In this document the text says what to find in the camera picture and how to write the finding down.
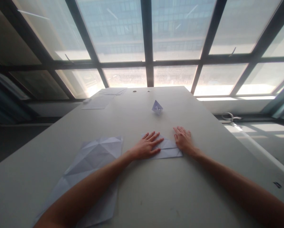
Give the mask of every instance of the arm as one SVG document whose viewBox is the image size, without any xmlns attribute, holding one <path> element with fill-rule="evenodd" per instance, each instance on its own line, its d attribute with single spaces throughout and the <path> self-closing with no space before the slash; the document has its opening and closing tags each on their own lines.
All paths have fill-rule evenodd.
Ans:
<svg viewBox="0 0 284 228">
<path fill-rule="evenodd" d="M 159 134 L 147 133 L 125 154 L 69 189 L 45 211 L 34 228 L 73 227 L 132 161 L 147 159 L 160 152 L 160 149 L 151 150 L 163 141 L 155 141 Z"/>
<path fill-rule="evenodd" d="M 284 203 L 265 189 L 195 148 L 190 131 L 174 128 L 177 146 L 193 157 L 254 218 L 267 227 L 284 227 Z"/>
</svg>

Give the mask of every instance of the hand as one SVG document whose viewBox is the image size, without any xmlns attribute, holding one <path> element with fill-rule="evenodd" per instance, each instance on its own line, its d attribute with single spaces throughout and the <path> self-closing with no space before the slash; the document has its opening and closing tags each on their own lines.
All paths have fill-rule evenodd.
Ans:
<svg viewBox="0 0 284 228">
<path fill-rule="evenodd" d="M 160 148 L 152 150 L 153 147 L 161 143 L 164 139 L 155 139 L 159 136 L 159 132 L 147 133 L 144 137 L 131 149 L 127 151 L 128 155 L 132 156 L 133 160 L 147 159 L 161 151 Z"/>
<path fill-rule="evenodd" d="M 179 126 L 177 128 L 174 127 L 174 131 L 176 132 L 174 139 L 180 150 L 193 157 L 201 153 L 200 150 L 193 145 L 190 131 L 186 132 L 183 127 Z"/>
</svg>

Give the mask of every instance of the paper sheet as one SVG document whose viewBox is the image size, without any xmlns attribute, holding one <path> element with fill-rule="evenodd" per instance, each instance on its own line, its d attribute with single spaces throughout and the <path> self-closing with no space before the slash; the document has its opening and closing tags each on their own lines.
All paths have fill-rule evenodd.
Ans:
<svg viewBox="0 0 284 228">
<path fill-rule="evenodd" d="M 101 89 L 99 91 L 99 94 L 104 94 L 104 95 L 121 95 L 123 92 L 125 92 L 127 88 L 106 88 L 106 89 Z"/>
<path fill-rule="evenodd" d="M 176 143 L 168 138 L 159 135 L 155 140 L 164 138 L 163 142 L 156 145 L 153 149 L 160 148 L 160 153 L 156 154 L 150 159 L 160 159 L 160 158 L 172 158 L 172 157 L 182 157 L 183 154 L 180 149 L 177 147 Z"/>
<path fill-rule="evenodd" d="M 86 104 L 82 109 L 104 109 L 113 98 L 114 95 L 102 95 L 96 97 Z"/>
<path fill-rule="evenodd" d="M 54 187 L 41 213 L 36 217 L 35 223 L 66 191 L 89 174 L 114 161 L 121 156 L 121 153 L 122 137 L 120 136 L 112 138 L 102 137 L 92 142 L 84 142 L 73 163 Z M 109 187 L 96 205 L 77 223 L 76 228 L 89 227 L 112 218 L 116 201 L 117 181 Z"/>
<path fill-rule="evenodd" d="M 152 111 L 154 111 L 157 115 L 160 115 L 163 111 L 162 106 L 155 100 L 154 105 L 152 106 Z"/>
</svg>

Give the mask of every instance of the folded paper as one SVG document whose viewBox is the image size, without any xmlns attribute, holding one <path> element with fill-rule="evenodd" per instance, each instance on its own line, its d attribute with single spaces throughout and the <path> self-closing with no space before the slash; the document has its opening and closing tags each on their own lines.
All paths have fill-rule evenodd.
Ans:
<svg viewBox="0 0 284 228">
<path fill-rule="evenodd" d="M 117 159 L 121 156 L 121 153 L 122 137 L 120 136 L 111 138 L 102 137 L 92 142 L 84 142 L 73 163 L 54 187 L 41 213 L 36 217 L 35 223 L 66 191 L 91 173 Z M 117 181 L 110 185 L 96 205 L 77 223 L 76 228 L 89 227 L 111 219 L 116 201 Z"/>
<path fill-rule="evenodd" d="M 164 138 L 164 140 L 156 145 L 153 149 L 160 148 L 160 153 L 156 154 L 155 156 L 151 157 L 150 159 L 160 159 L 160 158 L 172 158 L 172 157 L 182 157 L 183 154 L 180 149 L 177 147 L 176 143 L 168 138 L 165 138 L 159 135 L 155 140 Z"/>
<path fill-rule="evenodd" d="M 154 105 L 152 106 L 152 111 L 154 111 L 157 115 L 160 115 L 163 111 L 162 106 L 155 100 Z"/>
</svg>

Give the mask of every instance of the right hand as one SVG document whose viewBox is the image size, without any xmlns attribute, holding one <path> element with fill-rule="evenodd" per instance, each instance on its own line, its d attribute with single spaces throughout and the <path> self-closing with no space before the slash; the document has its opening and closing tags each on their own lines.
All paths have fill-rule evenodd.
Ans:
<svg viewBox="0 0 284 228">
<path fill-rule="evenodd" d="M 193 145 L 190 131 L 186 132 L 183 127 L 179 126 L 177 128 L 174 127 L 174 131 L 176 132 L 174 139 L 181 151 L 193 157 L 201 153 L 200 150 Z"/>
</svg>

